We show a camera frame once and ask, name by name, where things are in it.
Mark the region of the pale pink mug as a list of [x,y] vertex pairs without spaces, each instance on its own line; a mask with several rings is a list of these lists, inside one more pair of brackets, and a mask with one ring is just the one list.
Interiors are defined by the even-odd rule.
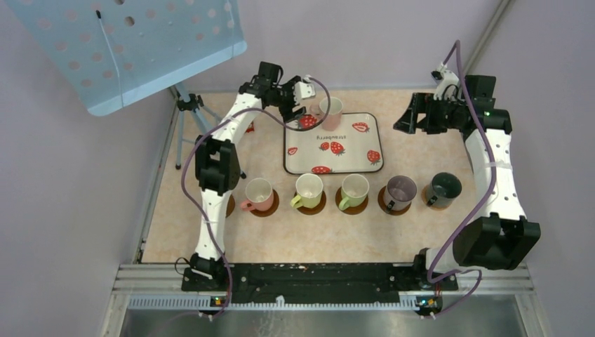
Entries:
[[340,125],[343,107],[343,102],[339,98],[323,98],[318,103],[310,105],[309,112],[318,120],[322,120],[327,109],[330,108],[321,128],[326,131],[334,131]]

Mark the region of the strawberry enamel tray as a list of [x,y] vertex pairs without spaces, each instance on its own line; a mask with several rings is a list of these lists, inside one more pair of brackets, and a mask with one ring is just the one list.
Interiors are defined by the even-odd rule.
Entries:
[[317,175],[374,173],[384,166],[377,119],[369,112],[342,115],[339,126],[325,131],[305,115],[294,123],[296,131],[283,130],[283,168],[289,174]]

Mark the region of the purple mug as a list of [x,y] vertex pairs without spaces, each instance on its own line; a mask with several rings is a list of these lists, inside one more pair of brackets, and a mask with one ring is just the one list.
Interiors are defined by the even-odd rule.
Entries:
[[417,194],[417,185],[408,176],[394,176],[385,186],[384,203],[389,209],[403,209],[411,203]]

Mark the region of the woven rattan coaster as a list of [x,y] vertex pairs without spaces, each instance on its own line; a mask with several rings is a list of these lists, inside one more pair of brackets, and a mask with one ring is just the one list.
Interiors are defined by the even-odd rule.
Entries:
[[447,197],[447,190],[441,186],[434,187],[428,184],[422,190],[422,200],[425,206],[441,211],[447,209],[453,202],[453,198]]

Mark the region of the yellow green mug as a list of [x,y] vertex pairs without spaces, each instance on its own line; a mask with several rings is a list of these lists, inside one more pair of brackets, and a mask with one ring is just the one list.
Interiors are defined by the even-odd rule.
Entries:
[[322,198],[323,181],[313,173],[302,174],[295,182],[296,195],[291,199],[290,205],[294,209],[316,208]]

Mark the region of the dark green mug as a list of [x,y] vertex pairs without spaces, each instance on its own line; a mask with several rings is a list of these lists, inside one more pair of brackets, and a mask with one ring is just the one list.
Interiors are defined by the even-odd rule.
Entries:
[[437,173],[426,187],[423,197],[426,206],[433,209],[446,209],[460,196],[462,183],[452,173]]

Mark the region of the light green mug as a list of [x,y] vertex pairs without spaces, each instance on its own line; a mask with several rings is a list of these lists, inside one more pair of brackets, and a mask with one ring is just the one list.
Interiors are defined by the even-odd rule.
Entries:
[[339,210],[360,206],[368,196],[370,189],[367,178],[361,174],[350,174],[344,178],[341,185]]

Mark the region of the brown wooden coaster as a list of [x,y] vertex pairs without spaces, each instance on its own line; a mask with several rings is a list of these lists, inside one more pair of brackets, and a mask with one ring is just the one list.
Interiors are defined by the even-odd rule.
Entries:
[[293,205],[293,208],[296,209],[297,211],[299,211],[301,214],[308,215],[308,216],[313,216],[313,215],[316,215],[316,214],[322,212],[322,210],[326,206],[326,202],[327,202],[326,193],[323,191],[321,193],[321,201],[314,208],[307,208],[307,207],[305,207],[302,204],[302,200],[301,199],[299,201],[297,201],[295,203],[295,205]]
[[381,210],[391,216],[400,216],[400,215],[403,215],[406,212],[408,212],[409,209],[411,208],[411,203],[407,204],[406,207],[404,207],[403,209],[400,209],[400,210],[396,210],[394,207],[389,209],[388,205],[386,205],[384,203],[384,194],[386,192],[386,189],[387,189],[386,187],[382,187],[382,189],[378,192],[378,195],[377,195],[377,202],[378,202],[378,205],[381,208]]
[[280,201],[277,191],[272,190],[270,197],[262,203],[263,206],[268,206],[268,208],[265,210],[253,209],[250,213],[261,218],[271,216],[277,211],[279,203]]
[[229,196],[228,202],[227,202],[227,207],[226,207],[226,212],[225,212],[225,217],[228,218],[232,215],[232,213],[234,212],[234,208],[236,206],[236,202],[235,202],[235,198],[234,196],[231,194]]
[[364,199],[364,201],[358,206],[355,206],[355,207],[350,206],[350,207],[347,207],[346,209],[341,209],[340,208],[340,203],[342,201],[341,191],[342,191],[342,189],[339,187],[335,193],[335,205],[341,212],[353,216],[353,215],[357,215],[357,214],[360,214],[365,211],[366,207],[368,206],[369,196],[367,196]]

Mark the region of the salmon pink mug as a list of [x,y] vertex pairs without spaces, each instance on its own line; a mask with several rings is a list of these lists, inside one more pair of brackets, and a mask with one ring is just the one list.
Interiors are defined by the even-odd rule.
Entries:
[[272,184],[264,178],[252,179],[245,188],[246,200],[240,204],[243,211],[268,211],[274,202]]

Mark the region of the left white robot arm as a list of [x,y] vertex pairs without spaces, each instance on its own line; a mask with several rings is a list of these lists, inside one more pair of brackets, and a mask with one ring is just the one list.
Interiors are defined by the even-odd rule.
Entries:
[[286,83],[282,76],[281,66],[261,62],[258,73],[240,86],[222,121],[194,146],[194,171],[201,190],[201,238],[185,271],[208,290],[219,289],[227,276],[222,237],[229,198],[241,177],[236,146],[253,120],[266,113],[266,107],[277,108],[279,115],[272,119],[288,127],[305,114],[300,103],[316,95],[309,76],[295,76]]

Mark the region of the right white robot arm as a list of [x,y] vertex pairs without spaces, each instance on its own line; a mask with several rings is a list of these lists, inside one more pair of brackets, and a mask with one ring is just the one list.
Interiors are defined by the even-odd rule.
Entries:
[[394,129],[408,134],[459,131],[472,166],[478,204],[464,227],[440,249],[425,249],[425,262],[411,270],[420,289],[430,289],[440,274],[482,267],[514,270],[541,236],[528,220],[514,184],[510,157],[512,122],[495,108],[496,78],[467,75],[464,84],[450,70],[432,72],[434,93],[414,93]]

